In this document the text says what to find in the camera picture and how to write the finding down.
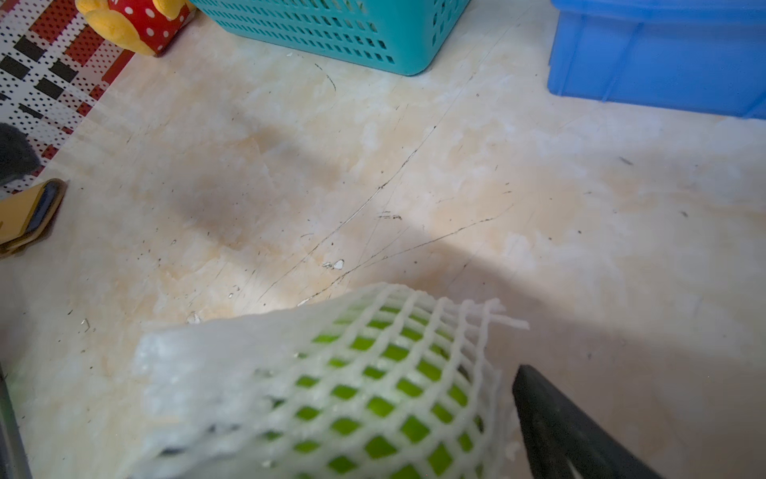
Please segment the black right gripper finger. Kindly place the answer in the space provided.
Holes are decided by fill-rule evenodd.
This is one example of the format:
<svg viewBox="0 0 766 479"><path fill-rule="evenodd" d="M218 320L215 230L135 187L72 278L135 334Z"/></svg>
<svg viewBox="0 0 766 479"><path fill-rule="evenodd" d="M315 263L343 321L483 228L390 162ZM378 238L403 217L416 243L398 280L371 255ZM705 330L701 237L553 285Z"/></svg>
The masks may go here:
<svg viewBox="0 0 766 479"><path fill-rule="evenodd" d="M535 478L657 478L538 369L522 364L513 383Z"/></svg>

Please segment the green custard apple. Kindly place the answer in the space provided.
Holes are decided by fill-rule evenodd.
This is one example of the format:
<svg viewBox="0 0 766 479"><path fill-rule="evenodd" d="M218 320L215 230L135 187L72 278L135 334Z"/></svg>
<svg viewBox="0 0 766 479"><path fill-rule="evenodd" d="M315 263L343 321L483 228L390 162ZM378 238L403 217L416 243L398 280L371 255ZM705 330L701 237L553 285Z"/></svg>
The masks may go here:
<svg viewBox="0 0 766 479"><path fill-rule="evenodd" d="M353 305L269 383L270 478L486 478L494 373L485 311L430 297Z"/></svg>

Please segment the blue plastic tray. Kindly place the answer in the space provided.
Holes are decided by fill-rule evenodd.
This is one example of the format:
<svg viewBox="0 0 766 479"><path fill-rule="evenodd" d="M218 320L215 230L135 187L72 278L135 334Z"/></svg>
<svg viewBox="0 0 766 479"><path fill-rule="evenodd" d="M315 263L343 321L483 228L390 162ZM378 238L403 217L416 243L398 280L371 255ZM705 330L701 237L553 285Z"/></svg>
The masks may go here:
<svg viewBox="0 0 766 479"><path fill-rule="evenodd" d="M556 1L558 96L765 117L762 1Z"/></svg>

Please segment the teal plastic basket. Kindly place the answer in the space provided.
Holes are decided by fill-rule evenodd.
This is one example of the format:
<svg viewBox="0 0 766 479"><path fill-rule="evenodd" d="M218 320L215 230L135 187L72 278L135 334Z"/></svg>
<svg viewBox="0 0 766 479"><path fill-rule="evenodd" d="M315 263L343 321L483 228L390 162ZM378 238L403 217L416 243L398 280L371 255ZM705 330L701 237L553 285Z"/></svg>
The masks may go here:
<svg viewBox="0 0 766 479"><path fill-rule="evenodd" d="M468 0L203 0L241 37L402 76L433 62Z"/></svg>

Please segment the yellow block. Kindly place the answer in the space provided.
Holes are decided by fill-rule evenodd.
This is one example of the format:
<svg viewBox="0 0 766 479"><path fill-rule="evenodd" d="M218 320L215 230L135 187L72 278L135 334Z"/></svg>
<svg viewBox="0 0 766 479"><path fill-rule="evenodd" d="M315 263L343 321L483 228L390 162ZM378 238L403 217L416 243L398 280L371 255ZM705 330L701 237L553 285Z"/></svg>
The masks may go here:
<svg viewBox="0 0 766 479"><path fill-rule="evenodd" d="M68 184L51 179L1 201L1 257L43 240L54 223Z"/></svg>

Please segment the yellow red plush toy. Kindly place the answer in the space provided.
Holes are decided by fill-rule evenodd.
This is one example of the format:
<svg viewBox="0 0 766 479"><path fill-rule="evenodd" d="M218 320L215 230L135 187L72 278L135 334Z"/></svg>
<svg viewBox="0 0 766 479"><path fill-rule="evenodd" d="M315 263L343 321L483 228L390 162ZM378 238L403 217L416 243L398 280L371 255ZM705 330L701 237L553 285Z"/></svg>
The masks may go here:
<svg viewBox="0 0 766 479"><path fill-rule="evenodd" d="M77 10L101 37L145 56L162 56L197 8L186 0L77 0Z"/></svg>

